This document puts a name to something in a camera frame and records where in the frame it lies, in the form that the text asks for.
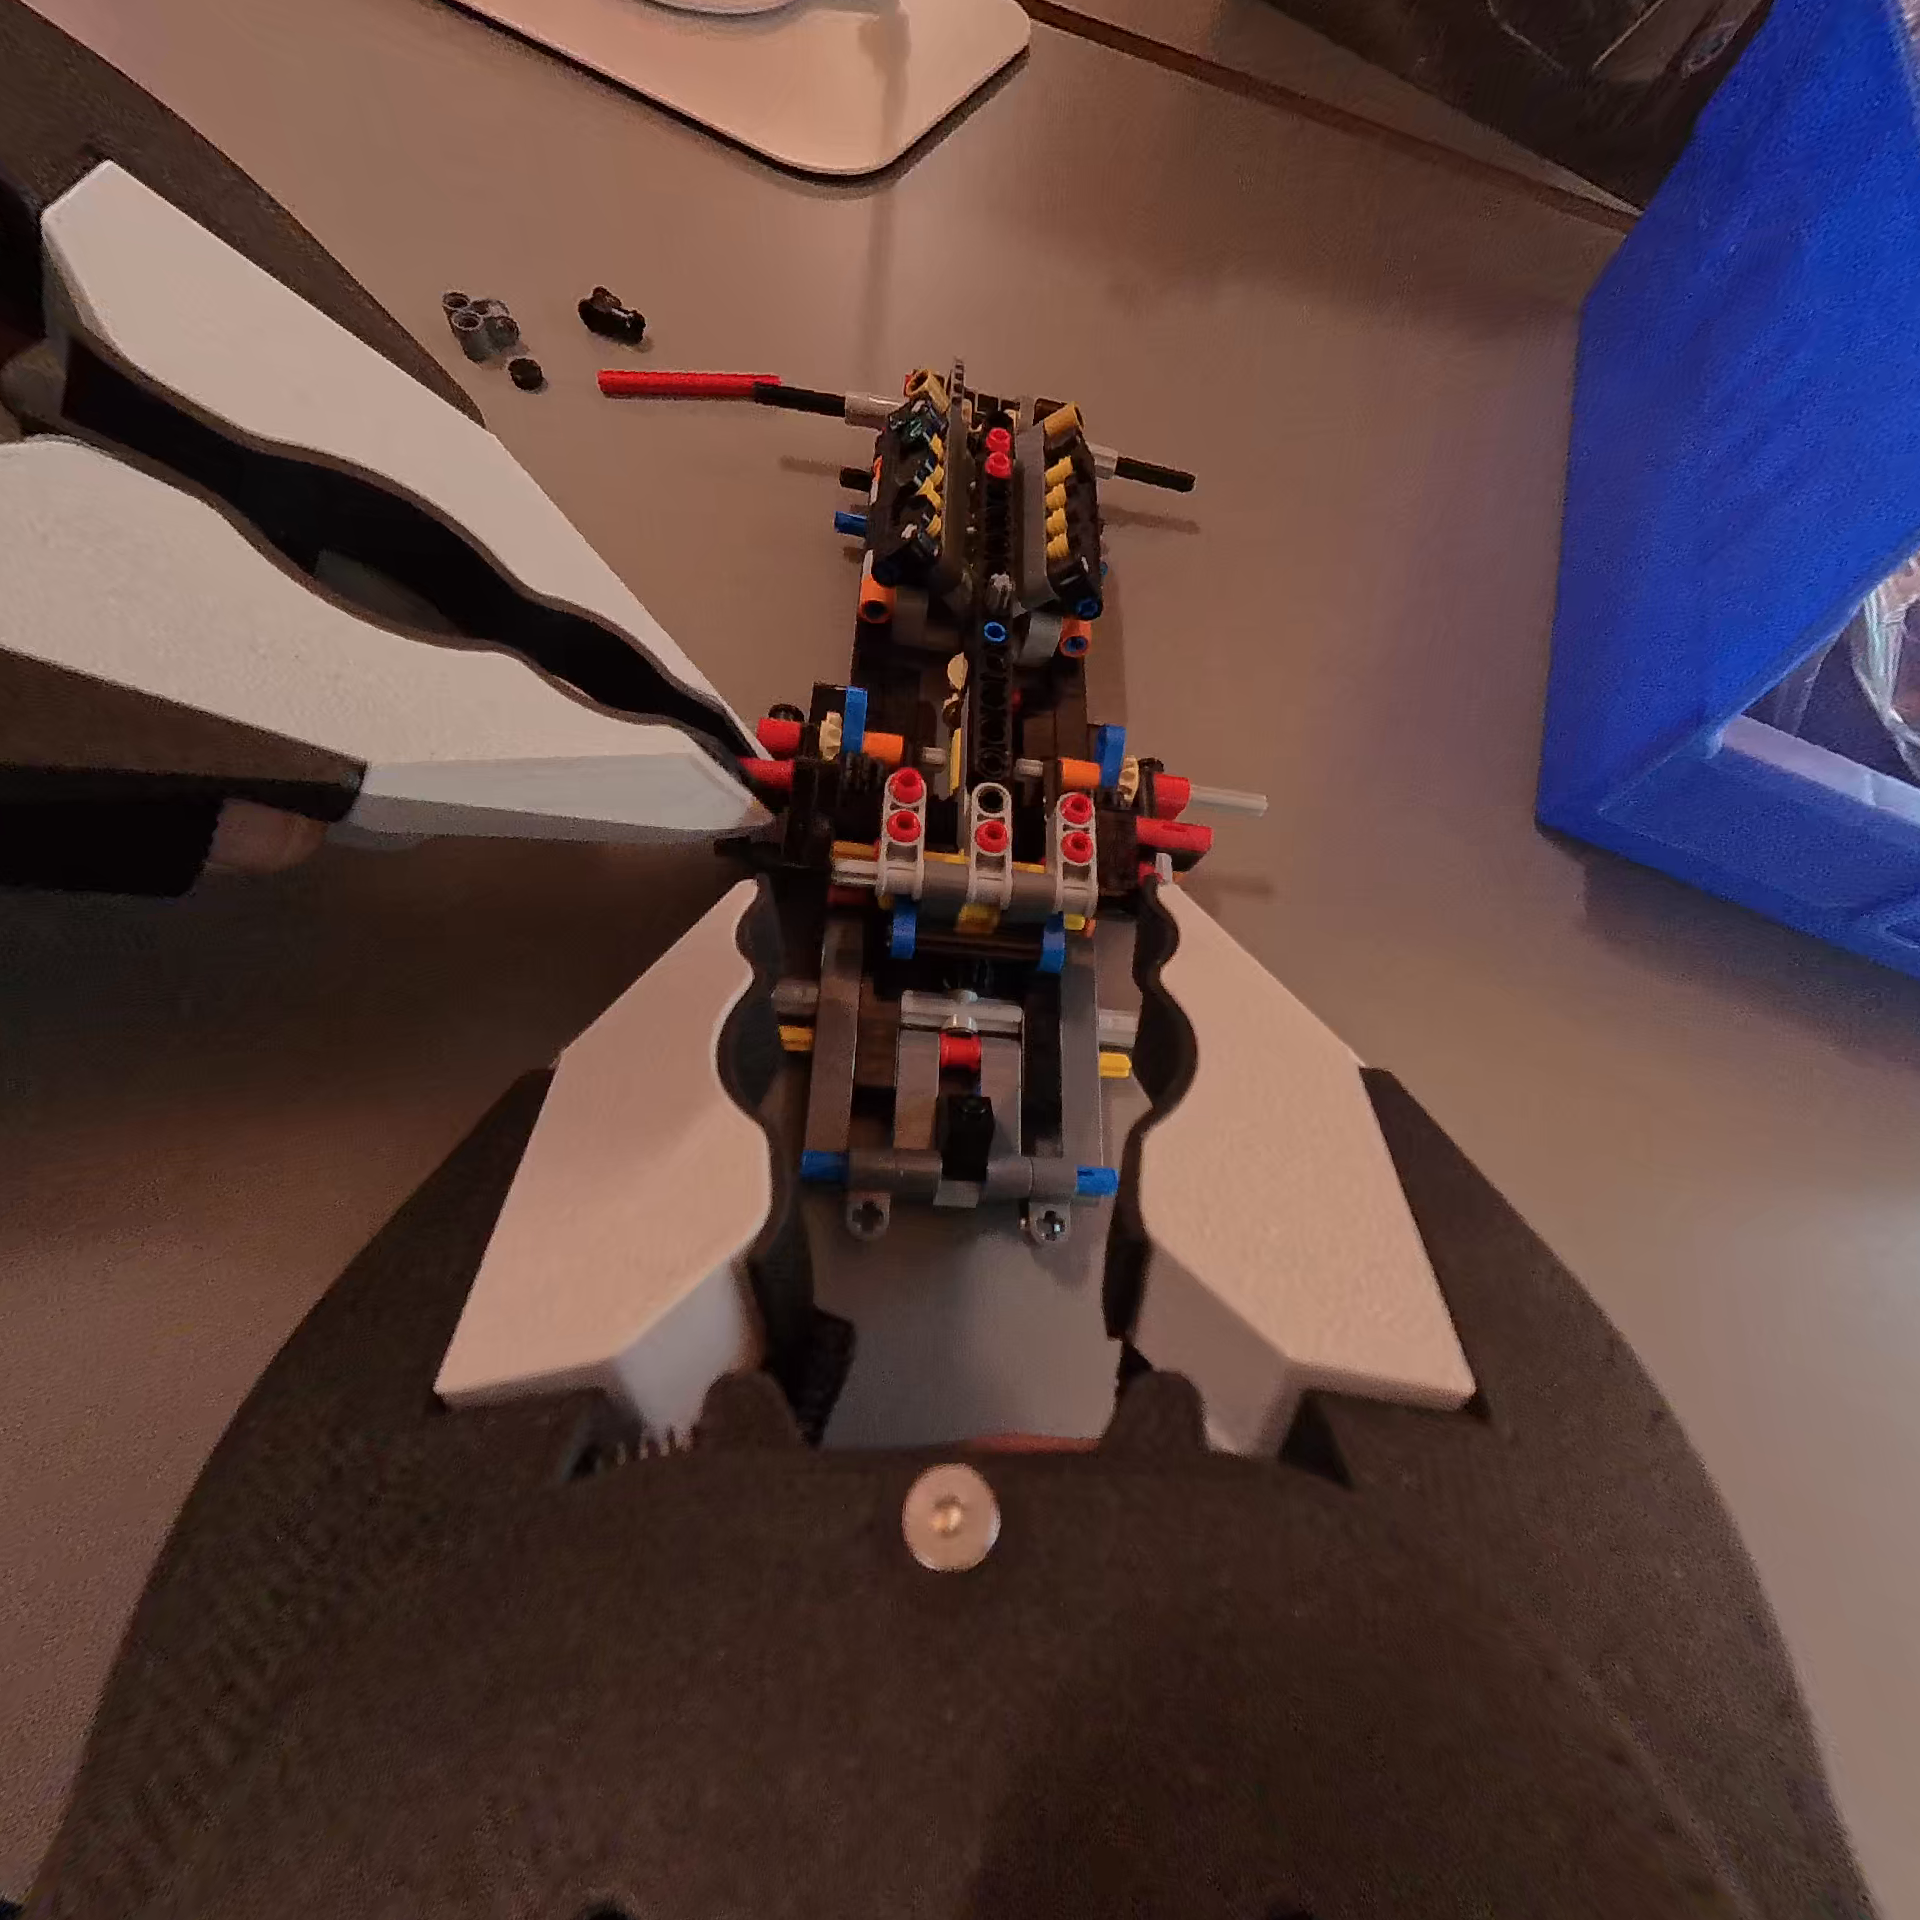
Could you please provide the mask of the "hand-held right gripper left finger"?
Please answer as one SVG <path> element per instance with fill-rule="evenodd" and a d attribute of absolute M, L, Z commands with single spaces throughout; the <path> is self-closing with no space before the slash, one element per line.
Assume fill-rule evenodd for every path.
<path fill-rule="evenodd" d="M 445 1407 L 591 1391 L 677 1438 L 764 1355 L 780 952 L 764 883 L 740 881 L 565 1047 L 439 1368 Z"/>

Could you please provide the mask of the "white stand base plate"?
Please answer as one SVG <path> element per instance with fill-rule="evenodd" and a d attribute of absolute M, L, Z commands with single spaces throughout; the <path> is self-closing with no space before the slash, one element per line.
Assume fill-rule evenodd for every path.
<path fill-rule="evenodd" d="M 1027 55 L 1019 2 L 462 2 L 795 176 L 871 178 Z"/>

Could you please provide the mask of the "crumpled clear plastic wrap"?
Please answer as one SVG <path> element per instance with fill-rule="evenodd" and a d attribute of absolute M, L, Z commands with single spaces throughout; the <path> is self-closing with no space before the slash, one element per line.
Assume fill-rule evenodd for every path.
<path fill-rule="evenodd" d="M 1846 645 L 1869 711 L 1918 784 L 1918 553 L 1862 600 Z"/>

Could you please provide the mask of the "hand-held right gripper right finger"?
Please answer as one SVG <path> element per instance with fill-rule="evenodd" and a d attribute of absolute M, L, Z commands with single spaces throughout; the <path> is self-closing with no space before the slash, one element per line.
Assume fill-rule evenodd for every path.
<path fill-rule="evenodd" d="M 1179 885 L 1145 888 L 1136 983 L 1121 1338 L 1230 1454 L 1281 1451 L 1309 1395 L 1462 1411 L 1471 1368 L 1359 1056 Z"/>

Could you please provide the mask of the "black lego set box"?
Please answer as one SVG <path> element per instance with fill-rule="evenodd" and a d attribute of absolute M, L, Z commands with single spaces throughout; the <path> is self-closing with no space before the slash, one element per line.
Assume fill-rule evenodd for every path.
<path fill-rule="evenodd" d="M 1767 2 L 1280 2 L 1529 153 L 1643 208 Z"/>

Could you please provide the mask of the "person's left hand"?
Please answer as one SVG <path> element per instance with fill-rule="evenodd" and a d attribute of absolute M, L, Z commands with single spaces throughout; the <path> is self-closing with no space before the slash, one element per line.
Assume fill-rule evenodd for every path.
<path fill-rule="evenodd" d="M 326 841 L 326 825 L 279 808 L 229 801 L 208 840 L 206 877 L 264 879 L 288 874 Z"/>

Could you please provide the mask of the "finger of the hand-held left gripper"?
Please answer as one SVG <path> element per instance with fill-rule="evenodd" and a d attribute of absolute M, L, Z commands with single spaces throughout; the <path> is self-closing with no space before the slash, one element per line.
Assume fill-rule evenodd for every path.
<path fill-rule="evenodd" d="M 771 823 L 683 728 L 405 635 L 70 439 L 5 446 L 7 797 L 251 801 L 372 837 L 718 843 Z"/>
<path fill-rule="evenodd" d="M 295 569 L 400 590 L 417 655 L 721 757 L 747 729 L 469 398 L 251 176 L 30 5 L 5 5 L 5 325 L 45 429 L 131 455 Z"/>

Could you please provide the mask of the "lego technic car chassis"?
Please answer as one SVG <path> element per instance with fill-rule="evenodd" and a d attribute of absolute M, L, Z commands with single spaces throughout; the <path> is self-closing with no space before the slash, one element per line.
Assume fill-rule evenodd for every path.
<path fill-rule="evenodd" d="M 1195 478 L 963 365 L 895 398 L 733 385 L 871 434 L 835 518 L 857 555 L 847 673 L 771 710 L 740 761 L 800 971 L 777 1018 L 806 1073 L 798 1175 L 862 1241 L 913 1207 L 1012 1210 L 1056 1243 L 1119 1184 L 1107 1107 L 1136 1026 L 1099 1007 L 1096 935 L 1211 850 L 1209 811 L 1264 811 L 1091 707 L 1103 490 Z"/>

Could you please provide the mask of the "blue plastic bin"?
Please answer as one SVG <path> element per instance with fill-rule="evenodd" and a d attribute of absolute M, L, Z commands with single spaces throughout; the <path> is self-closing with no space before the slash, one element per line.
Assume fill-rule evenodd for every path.
<path fill-rule="evenodd" d="M 1771 5 L 1577 329 L 1540 829 L 1916 977 L 1916 784 L 1760 718 L 1916 555 L 1916 49 Z"/>

